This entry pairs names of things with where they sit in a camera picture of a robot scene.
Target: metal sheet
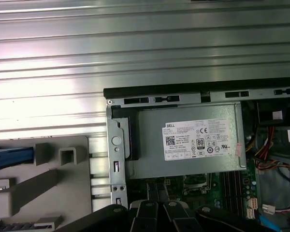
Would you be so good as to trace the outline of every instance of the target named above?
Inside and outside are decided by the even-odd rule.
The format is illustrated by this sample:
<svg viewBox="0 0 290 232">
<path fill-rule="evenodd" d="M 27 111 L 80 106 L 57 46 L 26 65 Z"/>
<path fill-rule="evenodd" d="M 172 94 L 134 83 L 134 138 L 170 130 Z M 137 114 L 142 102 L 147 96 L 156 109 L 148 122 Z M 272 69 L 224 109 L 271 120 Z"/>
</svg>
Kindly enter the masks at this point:
<svg viewBox="0 0 290 232">
<path fill-rule="evenodd" d="M 94 179 L 104 88 L 266 77 L 290 77 L 290 0 L 0 0 L 0 140 L 87 135 Z"/>
</svg>

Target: power supply label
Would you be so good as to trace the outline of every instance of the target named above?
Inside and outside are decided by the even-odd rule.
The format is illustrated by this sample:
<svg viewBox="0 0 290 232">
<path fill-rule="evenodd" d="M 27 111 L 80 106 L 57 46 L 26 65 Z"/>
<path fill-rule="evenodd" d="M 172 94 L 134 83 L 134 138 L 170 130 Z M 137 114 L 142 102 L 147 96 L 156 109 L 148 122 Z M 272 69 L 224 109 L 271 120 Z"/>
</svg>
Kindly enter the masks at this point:
<svg viewBox="0 0 290 232">
<path fill-rule="evenodd" d="M 228 119 L 169 122 L 162 135 L 165 160 L 234 154 Z"/>
</svg>

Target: white connector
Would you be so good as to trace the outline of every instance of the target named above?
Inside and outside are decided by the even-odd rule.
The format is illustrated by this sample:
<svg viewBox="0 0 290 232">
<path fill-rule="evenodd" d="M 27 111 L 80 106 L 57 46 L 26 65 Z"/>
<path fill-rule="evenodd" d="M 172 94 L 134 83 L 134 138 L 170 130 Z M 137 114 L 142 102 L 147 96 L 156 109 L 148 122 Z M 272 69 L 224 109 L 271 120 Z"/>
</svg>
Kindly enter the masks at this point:
<svg viewBox="0 0 290 232">
<path fill-rule="evenodd" d="M 255 218 L 255 211 L 253 209 L 247 208 L 247 218 L 254 219 Z"/>
<path fill-rule="evenodd" d="M 258 208 L 258 199 L 257 198 L 250 198 L 248 200 L 248 206 L 252 209 Z"/>
<path fill-rule="evenodd" d="M 263 210 L 263 212 L 265 212 L 267 214 L 273 215 L 275 213 L 276 208 L 275 208 L 275 206 L 272 206 L 272 205 L 263 204 L 262 210 Z"/>
</svg>

